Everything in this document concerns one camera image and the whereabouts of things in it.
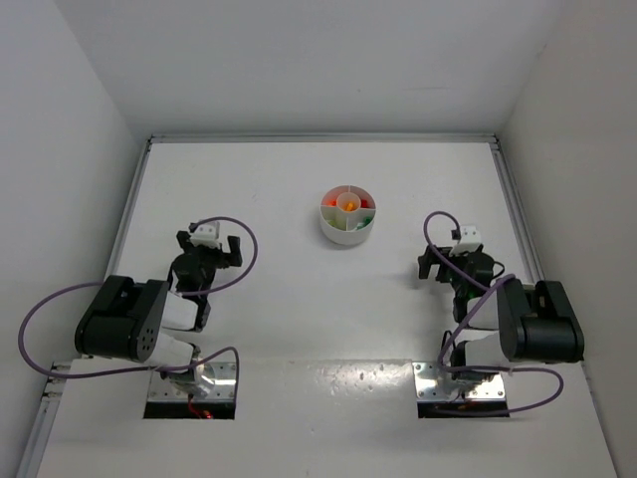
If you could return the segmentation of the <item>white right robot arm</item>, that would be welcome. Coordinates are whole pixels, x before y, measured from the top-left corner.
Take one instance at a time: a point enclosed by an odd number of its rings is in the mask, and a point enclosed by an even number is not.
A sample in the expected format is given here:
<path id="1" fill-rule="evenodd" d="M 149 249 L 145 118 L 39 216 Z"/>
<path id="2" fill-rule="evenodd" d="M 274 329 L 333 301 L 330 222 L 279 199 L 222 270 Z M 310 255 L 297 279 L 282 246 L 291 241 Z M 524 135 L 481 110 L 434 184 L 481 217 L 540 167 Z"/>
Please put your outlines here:
<path id="1" fill-rule="evenodd" d="M 451 247 L 435 254 L 431 246 L 418 257 L 418 276 L 454 291 L 454 321 L 487 333 L 481 339 L 446 339 L 445 368 L 454 379 L 488 378 L 516 363 L 575 363 L 583 360 L 585 339 L 565 289 L 558 281 L 525 284 L 510 279 L 489 297 L 487 288 L 504 277 L 504 265 L 479 246 L 455 255 Z"/>

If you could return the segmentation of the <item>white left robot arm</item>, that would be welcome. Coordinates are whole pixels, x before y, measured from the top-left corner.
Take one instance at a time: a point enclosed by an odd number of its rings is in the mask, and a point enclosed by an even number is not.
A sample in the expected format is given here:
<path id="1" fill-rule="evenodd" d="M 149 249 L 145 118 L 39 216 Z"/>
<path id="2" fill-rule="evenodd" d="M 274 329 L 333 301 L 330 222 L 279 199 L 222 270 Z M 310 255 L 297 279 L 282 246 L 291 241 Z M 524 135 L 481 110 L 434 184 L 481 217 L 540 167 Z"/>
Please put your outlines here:
<path id="1" fill-rule="evenodd" d="M 227 237 L 225 251 L 219 224 L 180 231 L 181 253 L 164 280 L 138 283 L 110 275 L 86 309 L 75 331 L 75 347 L 82 355 L 126 359 L 159 371 L 175 387 L 194 390 L 204 383 L 205 366 L 194 344 L 176 339 L 170 331 L 199 333 L 210 314 L 208 291 L 220 269 L 243 265 L 241 239 Z"/>

